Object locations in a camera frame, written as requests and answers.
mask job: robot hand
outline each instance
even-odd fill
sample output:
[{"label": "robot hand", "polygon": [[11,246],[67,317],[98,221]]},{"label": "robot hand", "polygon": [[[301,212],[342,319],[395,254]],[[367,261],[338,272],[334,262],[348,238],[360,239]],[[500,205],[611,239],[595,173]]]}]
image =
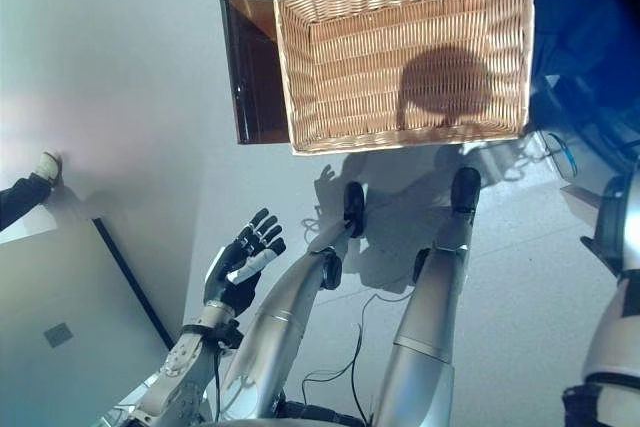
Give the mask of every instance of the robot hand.
[{"label": "robot hand", "polygon": [[253,302],[260,272],[285,251],[275,216],[262,209],[233,242],[218,253],[207,275],[204,303],[220,301],[240,315]]}]

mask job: gray floor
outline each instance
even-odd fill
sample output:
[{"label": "gray floor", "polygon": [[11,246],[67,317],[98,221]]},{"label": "gray floor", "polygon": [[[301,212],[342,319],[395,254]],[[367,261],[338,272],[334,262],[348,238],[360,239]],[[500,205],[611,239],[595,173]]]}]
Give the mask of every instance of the gray floor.
[{"label": "gray floor", "polygon": [[[198,308],[211,258],[253,212],[276,213],[288,243],[259,301],[314,229],[340,215],[344,183],[360,180],[367,237],[352,245],[340,289],[318,296],[287,385],[295,399],[304,373],[348,362],[374,290],[409,292],[413,257],[444,215],[453,172],[476,165],[486,187],[456,331],[453,425],[561,425],[562,389],[579,379],[614,284],[580,246],[589,229],[535,145],[312,158],[286,145],[238,146],[218,0],[1,0],[1,9],[0,181],[28,173],[53,148],[63,153],[65,187],[0,242],[103,216],[175,333],[185,301],[187,317]],[[367,410],[402,307],[376,301],[368,310],[357,371]],[[310,395],[356,412],[346,379]]]}]

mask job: black cable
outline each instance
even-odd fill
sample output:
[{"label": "black cable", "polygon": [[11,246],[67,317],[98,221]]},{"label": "black cable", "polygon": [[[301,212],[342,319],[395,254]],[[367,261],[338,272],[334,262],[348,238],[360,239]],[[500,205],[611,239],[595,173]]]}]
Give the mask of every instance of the black cable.
[{"label": "black cable", "polygon": [[215,421],[220,419],[220,349],[213,352],[213,376],[216,379],[216,416]]},{"label": "black cable", "polygon": [[[349,362],[342,370],[339,371],[326,371],[326,370],[315,370],[313,372],[310,372],[309,374],[305,375],[304,379],[302,379],[302,399],[304,401],[304,404],[307,405],[307,392],[304,388],[304,384],[306,382],[317,382],[317,383],[324,383],[324,382],[331,382],[332,380],[336,380],[339,377],[342,377],[344,375],[345,372],[347,372],[349,370],[349,368],[353,365],[353,362],[355,360],[355,358],[358,356],[359,353],[359,349],[358,349],[358,345],[360,345],[362,343],[362,326],[360,324],[358,324],[358,342],[356,345],[356,352],[354,354],[354,358],[351,359],[351,362]],[[319,375],[321,373],[326,373],[327,375],[331,375],[332,377],[329,377],[328,379],[313,379],[311,378],[311,376],[313,375]]]},{"label": "black cable", "polygon": [[364,411],[360,406],[360,401],[358,400],[358,394],[356,393],[356,383],[354,380],[355,372],[356,372],[356,359],[358,358],[358,354],[360,353],[361,347],[362,347],[362,327],[360,327],[360,336],[358,337],[358,345],[356,346],[356,355],[353,356],[353,362],[351,362],[351,392],[353,393],[353,400],[356,402],[356,407],[358,407],[358,412],[360,412],[360,416],[362,417],[362,421],[364,422],[364,425],[369,425],[367,422],[367,416],[364,415]]},{"label": "black cable", "polygon": [[[364,421],[365,425],[370,425],[370,422],[367,421],[367,418],[364,415],[364,410],[362,409],[362,406],[360,405],[360,401],[358,400],[358,394],[356,392],[356,386],[355,386],[356,360],[358,359],[358,355],[360,355],[360,350],[362,349],[362,343],[363,343],[363,338],[364,338],[364,314],[365,314],[365,311],[367,310],[367,307],[369,306],[369,304],[371,302],[373,302],[375,299],[379,299],[379,300],[381,300],[383,302],[388,302],[388,303],[402,302],[403,300],[407,300],[409,297],[411,297],[412,293],[407,294],[404,297],[400,297],[399,299],[385,299],[384,297],[380,297],[378,294],[373,294],[371,297],[369,297],[369,299],[364,303],[364,306],[362,307],[362,311],[360,313],[360,323],[357,324],[357,326],[358,326],[358,341],[356,343],[356,351],[355,351],[355,353],[353,355],[353,358],[351,359],[351,362],[349,362],[343,369],[341,369],[339,371],[314,370],[313,372],[310,372],[307,375],[305,375],[304,379],[302,379],[302,384],[301,384],[301,387],[302,387],[302,398],[304,400],[305,405],[307,404],[307,393],[305,391],[305,383],[306,382],[317,382],[317,383],[331,382],[331,381],[336,380],[337,378],[341,377],[342,375],[344,375],[344,373],[347,372],[347,370],[351,369],[351,393],[353,394],[353,399],[354,399],[354,401],[356,403],[356,407],[358,408],[358,412],[360,413],[360,416],[362,417],[362,420]],[[312,378],[313,375],[320,375],[320,374],[330,375],[331,377],[329,377],[327,379],[314,379],[314,378]]]}]

